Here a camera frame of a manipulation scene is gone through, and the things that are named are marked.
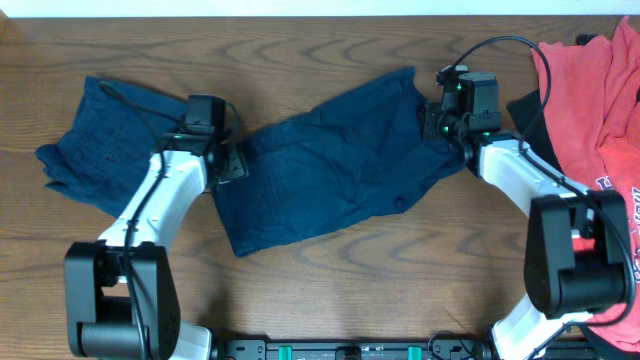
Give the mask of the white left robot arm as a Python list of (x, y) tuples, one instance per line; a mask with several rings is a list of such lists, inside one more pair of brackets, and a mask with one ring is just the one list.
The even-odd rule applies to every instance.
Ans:
[(181, 318), (168, 253), (196, 198), (247, 176), (233, 143), (166, 134), (116, 221), (64, 258), (69, 348), (98, 359), (212, 359), (212, 332)]

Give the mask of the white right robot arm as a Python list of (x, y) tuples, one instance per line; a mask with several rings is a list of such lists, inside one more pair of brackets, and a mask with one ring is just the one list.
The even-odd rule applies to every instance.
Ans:
[(502, 191), (528, 218), (525, 295), (491, 328), (477, 359), (535, 359), (572, 326), (619, 305), (626, 318), (636, 297), (623, 197), (594, 191), (544, 162), (518, 135), (477, 132), (471, 116), (429, 103), (422, 136), (444, 140), (473, 174)]

